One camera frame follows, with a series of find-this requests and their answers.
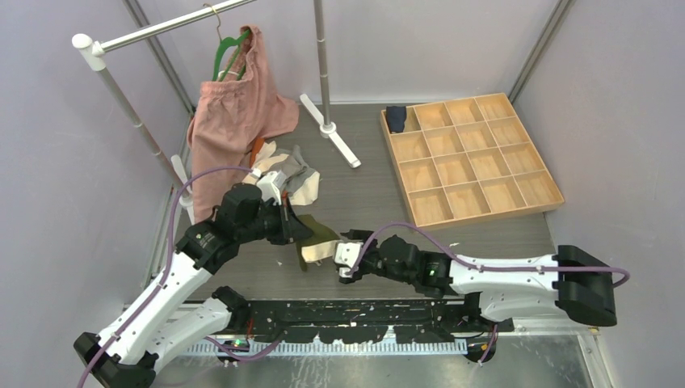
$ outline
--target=navy blue sock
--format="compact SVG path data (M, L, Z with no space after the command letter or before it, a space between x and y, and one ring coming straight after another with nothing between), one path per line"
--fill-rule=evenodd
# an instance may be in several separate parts
M388 122L390 133L405 131L406 107L386 107L385 120Z

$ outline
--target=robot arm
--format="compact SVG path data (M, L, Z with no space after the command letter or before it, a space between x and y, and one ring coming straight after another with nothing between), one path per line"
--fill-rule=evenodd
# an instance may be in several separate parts
M616 325L611 275L596 272L487 272L466 268L444 253L420 251L398 236L378 247L373 241L364 253L358 270L350 273L363 241L371 232L351 230L349 239L337 246L334 262L342 283L350 284L374 274L413 285L427 297L464 296L477 306L474 314L492 323L509 318L541 315L568 316L578 323L608 327ZM577 247L559 246L556 255L529 259L478 259L460 255L484 267L606 267Z
M180 352L206 335L232 325L241 326L247 320L245 299L232 289L221 287L200 307L165 326L193 291L236 257L241 244L266 239L274 245L285 245L312 234L274 184L262 188L260 184L238 183L225 193L221 206L214 209L209 219L188 228L176 244L171 268L162 272L169 273L166 282L161 285L160 273L119 318L97 335L81 334L74 348L88 364L161 285L156 297L107 348L92 370L104 386L149 386L156 372Z

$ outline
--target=gray floor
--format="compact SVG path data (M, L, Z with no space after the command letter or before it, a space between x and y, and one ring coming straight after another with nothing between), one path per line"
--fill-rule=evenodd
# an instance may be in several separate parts
M153 386L195 388L583 388L592 387L574 336L501 337L492 361L475 369L462 356L267 357L211 368L215 357L177 357Z
M300 145L307 163L321 172L318 200L296 209L298 214L311 213L338 232L350 228L374 230L390 221L409 219L380 131L379 115L383 108L380 104L331 108L340 136L362 162L354 170L328 140L319 136L318 126L303 108L295 132L275 139L281 148ZM186 217L182 217L183 222L187 222ZM181 225L179 232L186 227L187 224ZM388 231L386 237L394 233L421 248L431 248L430 243L406 230ZM454 250L465 255L518 258L554 252L542 214L452 227L432 234L444 244L459 243ZM252 299L418 297L408 285L375 276L365 277L354 285L342 285L330 259L320 267L309 265L309 271L302 272L294 250L294 246L273 247L267 242L246 244L236 259L190 299L204 300L222 285Z

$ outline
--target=metal pole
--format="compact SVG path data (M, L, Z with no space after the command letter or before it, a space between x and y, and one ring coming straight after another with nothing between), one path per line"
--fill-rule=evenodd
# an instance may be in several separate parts
M176 171L174 171L174 167L171 166L171 162L169 162L169 159L166 157L166 155L164 155L162 149L159 148L159 144L157 144L157 142L154 140L154 137L152 137L148 127L145 126L145 123L143 123L141 118L138 116L136 110L133 109L133 106L124 95L124 92L121 91L121 88L119 88L119 84L116 83L116 80L111 76L111 73L107 67L96 71L96 73L100 76L103 82L105 82L105 85L107 85L111 95L113 95L116 99L116 102L119 103L121 109L124 111L124 113L126 113L126 116L128 116L133 123L133 126L138 129L138 132L145 140L145 144L147 144L148 148L152 151L152 154L157 158L160 164L162 164L162 168L164 168L166 174L174 180L174 186L181 188L183 186L183 182L181 182L179 176L176 175Z
M540 38L538 38L536 45L533 46L533 50L528 56L526 63L523 65L516 82L514 82L514 87L511 88L511 92L509 93L509 100L511 103L514 103L519 97L519 94L521 94L523 87L531 77L533 69L535 69L537 62L540 60L542 53L549 45L549 42L552 41L554 32L556 32L559 26L561 26L561 22L564 21L564 17L569 12L569 9L573 5L574 1L575 0L559 0L557 2L557 5L554 7L554 11L552 11L552 14L549 16L547 23L542 29Z
M121 49L122 47L128 46L129 44L133 44L143 39L150 38L151 36L156 36L163 32L171 31L175 28L185 26L186 24L190 24L198 20L214 16L214 11L227 11L233 8L237 8L239 6L243 6L253 1L254 0L230 0L227 2L221 2L219 4L216 4L213 7L213 9L210 7L205 7L199 11L191 12L190 14L179 16L178 18L172 20L167 20L165 22L155 24L150 27L142 28L136 32L132 32L119 38L100 43L99 47L105 53L109 53L110 51Z
M326 37L323 28L323 5L314 0L314 16L317 23L317 49L319 56L319 78L321 79L321 104L323 105L323 124L330 126L330 90L328 87L328 61L326 59Z
M142 28L145 26L149 26L150 22L148 20L148 17L143 11L141 4L137 0L123 0L123 2L126 8L128 9L128 13L131 14L133 21L136 22L136 25L138 27ZM159 39L156 36L151 36L147 40L147 44L150 50L152 51L152 54L154 55L155 59L157 59L157 62L164 70L166 78L169 80L171 86L176 91L176 95L178 95L181 99L181 102L183 103L183 106L186 108L186 111L188 111L188 114L192 114L195 111L195 106L193 105L191 98L188 95L188 92L186 91L186 88L183 87L181 79L179 78L179 75L176 73L174 66L171 64L169 57L166 55L166 51L164 51L162 44L159 42Z

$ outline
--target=wooden organizer box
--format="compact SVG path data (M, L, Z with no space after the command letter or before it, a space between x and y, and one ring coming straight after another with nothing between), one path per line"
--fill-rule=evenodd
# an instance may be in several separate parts
M564 203L504 94L407 107L403 133L380 122L416 226L437 229Z

